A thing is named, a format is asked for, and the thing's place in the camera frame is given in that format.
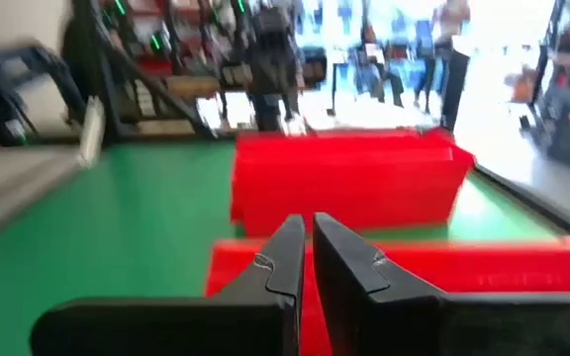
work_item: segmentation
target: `black plastic bracket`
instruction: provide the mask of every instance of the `black plastic bracket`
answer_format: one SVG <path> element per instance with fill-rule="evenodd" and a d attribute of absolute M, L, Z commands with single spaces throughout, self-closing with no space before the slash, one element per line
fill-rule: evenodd
<path fill-rule="evenodd" d="M 35 356 L 298 355 L 305 228 L 290 217 L 211 299 L 82 299 L 35 323 Z"/>
<path fill-rule="evenodd" d="M 570 293 L 446 293 L 326 214 L 314 266 L 334 355 L 570 355 Z"/>

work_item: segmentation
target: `person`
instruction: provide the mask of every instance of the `person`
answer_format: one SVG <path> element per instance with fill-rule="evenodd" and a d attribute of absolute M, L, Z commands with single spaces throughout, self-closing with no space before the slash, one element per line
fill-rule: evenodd
<path fill-rule="evenodd" d="M 377 98 L 380 103 L 384 102 L 384 83 L 382 82 L 382 70 L 384 63 L 377 63 L 375 57 L 370 57 L 367 45 L 377 45 L 377 37 L 371 25 L 362 28 L 362 45 L 357 49 L 358 68 L 355 74 L 355 88 L 358 94 L 363 92 L 366 86 L 372 98 Z"/>
<path fill-rule="evenodd" d="M 262 52 L 260 56 L 264 59 L 271 59 L 269 62 L 274 63 L 280 61 L 281 69 L 281 79 L 289 77 L 290 70 L 293 70 L 294 76 L 296 78 L 296 85 L 288 87 L 284 93 L 281 94 L 247 94 L 247 98 L 252 103 L 255 112 L 256 127 L 260 132 L 279 132 L 280 127 L 280 103 L 281 100 L 285 106 L 285 124 L 289 124 L 299 113 L 298 106 L 298 86 L 302 86 L 302 63 L 300 61 L 300 49 L 298 48 L 294 33 L 295 29 L 292 28 L 295 24 L 296 17 L 303 11 L 303 3 L 298 0 L 280 0 L 272 1 L 268 6 L 267 4 L 261 3 L 261 8 L 259 11 L 269 11 L 272 8 L 280 9 L 282 14 L 287 14 L 285 18 L 285 23 L 288 27 L 287 29 L 287 43 L 285 47 L 280 48 L 284 52 L 279 50 L 271 49 L 268 52 Z M 287 62 L 287 59 L 292 59 L 294 62 Z"/>
<path fill-rule="evenodd" d="M 342 21 L 342 32 L 348 36 L 351 32 L 351 20 L 353 18 L 352 4 L 349 1 L 340 0 L 337 5 L 337 16 Z"/>
<path fill-rule="evenodd" d="M 103 9 L 108 9 L 114 2 L 110 0 L 98 0 L 99 5 Z M 97 93 L 94 92 L 93 86 L 89 83 L 88 68 L 87 68 L 87 55 L 85 51 L 89 48 L 88 39 L 80 32 L 82 26 L 91 26 L 91 24 L 82 24 L 83 19 L 76 17 L 75 7 L 79 3 L 78 0 L 71 0 L 72 15 L 67 20 L 65 30 L 62 36 L 62 44 L 60 48 L 60 56 L 63 58 L 71 76 L 80 91 L 81 96 L 85 101 L 90 96 Z M 110 39 L 112 44 L 117 48 L 122 48 L 120 37 L 116 30 L 110 26 L 110 19 L 105 16 L 105 25 L 108 27 Z"/>
<path fill-rule="evenodd" d="M 422 91 L 426 95 L 426 113 L 430 113 L 430 90 L 434 80 L 436 59 L 443 61 L 443 78 L 447 77 L 447 59 L 451 56 L 452 38 L 460 35 L 461 26 L 470 21 L 470 8 L 467 0 L 446 0 L 445 3 L 436 7 L 432 13 L 431 33 L 434 41 L 432 55 L 424 55 L 426 73 L 422 76 L 415 88 L 415 106 L 419 105 Z"/>

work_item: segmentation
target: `black machine part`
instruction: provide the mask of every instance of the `black machine part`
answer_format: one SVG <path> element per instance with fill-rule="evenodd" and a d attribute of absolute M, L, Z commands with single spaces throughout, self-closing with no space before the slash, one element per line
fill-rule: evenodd
<path fill-rule="evenodd" d="M 12 71 L 7 63 L 14 60 L 23 62 L 26 69 Z M 24 42 L 0 48 L 0 144 L 4 146 L 23 144 L 18 127 L 21 123 L 36 133 L 32 122 L 24 113 L 25 104 L 18 91 L 28 83 L 48 74 L 65 104 L 72 113 L 81 118 L 85 115 L 86 104 L 81 97 L 69 69 L 56 55 L 37 42 Z"/>
<path fill-rule="evenodd" d="M 35 323 L 35 356 L 298 355 L 305 229 L 292 216 L 211 299 L 83 299 Z"/>
<path fill-rule="evenodd" d="M 570 293 L 446 293 L 325 214 L 314 253 L 335 355 L 570 356 Z"/>
<path fill-rule="evenodd" d="M 166 88 L 164 88 L 158 81 L 145 74 L 140 69 L 140 67 L 127 56 L 126 53 L 119 49 L 116 49 L 112 45 L 107 28 L 102 21 L 102 15 L 98 4 L 95 4 L 93 0 L 81 1 L 81 5 L 83 5 L 83 3 L 86 6 L 82 6 L 80 8 L 77 7 L 76 9 L 77 11 L 81 11 L 83 13 L 82 15 L 86 16 L 86 18 L 90 20 L 90 35 L 92 37 L 91 40 L 93 40 L 94 44 L 98 46 L 98 50 L 100 51 L 99 54 L 103 57 L 103 59 L 108 58 L 109 62 L 111 62 L 113 66 L 120 68 L 127 77 L 141 81 L 146 89 L 149 90 L 151 95 L 157 96 L 164 103 L 164 105 L 169 108 L 169 110 L 174 112 L 174 114 L 176 114 L 179 118 L 186 118 L 191 123 L 191 126 L 193 127 L 193 130 L 196 134 L 207 138 L 215 137 L 213 131 L 208 128 L 202 121 L 195 105 L 189 105 L 183 99 L 171 95 L 168 90 L 166 90 Z M 94 58 L 89 58 L 89 60 L 90 69 L 91 66 L 96 66 L 98 64 L 93 63 Z M 111 87 L 111 89 L 115 89 L 113 88 L 113 83 L 109 82 L 111 81 L 111 73 L 106 72 L 109 68 L 105 68 L 104 65 L 101 65 L 100 69 L 101 70 L 99 74 L 101 77 L 92 78 L 91 82 L 97 83 L 100 85 L 100 87 L 105 87 L 103 90 L 98 90 L 98 92 L 107 92 L 107 95 L 101 95 L 103 106 L 105 107 L 105 111 L 108 113 L 108 115 L 115 116 L 116 105 L 114 102 L 112 102 L 112 95 L 115 95 L 115 93 L 114 90 L 109 89 L 109 87 Z M 90 75 L 94 72 L 94 70 L 89 70 Z M 108 125 L 111 125 L 113 122 L 115 122 L 115 119 L 116 118 L 108 120 Z"/>

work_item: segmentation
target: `person's legs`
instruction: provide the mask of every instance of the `person's legs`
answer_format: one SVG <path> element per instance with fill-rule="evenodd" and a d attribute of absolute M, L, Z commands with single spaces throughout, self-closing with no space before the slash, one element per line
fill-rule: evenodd
<path fill-rule="evenodd" d="M 291 88 L 287 93 L 284 93 L 281 98 L 286 110 L 285 121 L 289 122 L 294 117 L 294 113 L 299 114 L 298 88 Z"/>
<path fill-rule="evenodd" d="M 382 86 L 382 80 L 380 76 L 379 69 L 375 64 L 366 64 L 360 68 L 360 80 L 361 82 L 356 82 L 355 85 L 358 87 L 358 93 L 361 92 L 362 85 L 366 85 L 366 89 L 373 98 L 378 100 L 384 100 L 384 87 Z"/>
<path fill-rule="evenodd" d="M 436 67 L 436 60 L 434 58 L 425 59 L 426 63 L 426 73 L 424 73 L 424 78 L 422 81 L 424 85 L 420 88 L 420 92 L 424 90 L 426 94 L 426 112 L 430 112 L 430 90 L 432 89 L 432 80 L 434 79 L 434 69 Z M 415 100 L 419 103 L 419 93 L 415 96 Z"/>
<path fill-rule="evenodd" d="M 349 16 L 342 16 L 342 33 L 348 35 L 351 30 L 351 19 Z"/>
<path fill-rule="evenodd" d="M 314 11 L 314 33 L 318 34 L 321 31 L 321 26 L 323 25 L 323 10 L 318 9 Z"/>
<path fill-rule="evenodd" d="M 279 100 L 269 95 L 252 95 L 256 127 L 260 132 L 278 132 Z"/>
<path fill-rule="evenodd" d="M 437 44 L 434 47 L 434 51 L 436 53 L 437 58 L 441 59 L 441 78 L 439 80 L 439 85 L 436 88 L 436 92 L 440 95 L 443 96 L 443 92 L 445 90 L 445 83 L 446 83 L 446 78 L 448 77 L 448 63 L 450 61 L 450 57 L 452 56 L 452 52 L 454 51 L 454 48 L 452 46 L 452 40 L 450 41 L 446 41 L 440 44 Z"/>
<path fill-rule="evenodd" d="M 425 58 L 424 65 L 426 71 L 420 78 L 420 81 L 415 88 L 415 105 L 417 106 L 420 101 L 420 94 L 422 91 L 426 92 L 426 106 L 428 106 L 428 99 L 430 95 L 430 89 L 432 87 L 432 80 L 434 79 L 434 67 L 436 65 L 436 61 L 434 58 Z"/>
<path fill-rule="evenodd" d="M 393 105 L 403 108 L 402 93 L 404 93 L 404 84 L 402 78 L 398 75 L 389 72 L 389 80 L 391 81 L 391 90 L 393 91 Z"/>

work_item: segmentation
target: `red plastic crate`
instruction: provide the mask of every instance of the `red plastic crate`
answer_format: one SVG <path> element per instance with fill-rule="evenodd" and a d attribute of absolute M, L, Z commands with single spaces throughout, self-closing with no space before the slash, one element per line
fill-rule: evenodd
<path fill-rule="evenodd" d="M 143 55 L 138 59 L 138 64 L 144 72 L 152 75 L 171 75 L 171 65 L 168 59 L 160 59 L 153 56 Z"/>
<path fill-rule="evenodd" d="M 351 228 L 444 223 L 473 163 L 439 131 L 246 135 L 237 142 L 231 219 L 248 236 L 317 212 Z"/>
<path fill-rule="evenodd" d="M 220 240 L 206 294 L 218 293 L 260 250 L 259 240 Z M 404 268 L 446 292 L 570 292 L 570 236 L 541 242 L 380 242 Z M 332 355 L 311 245 L 305 250 L 301 355 Z"/>

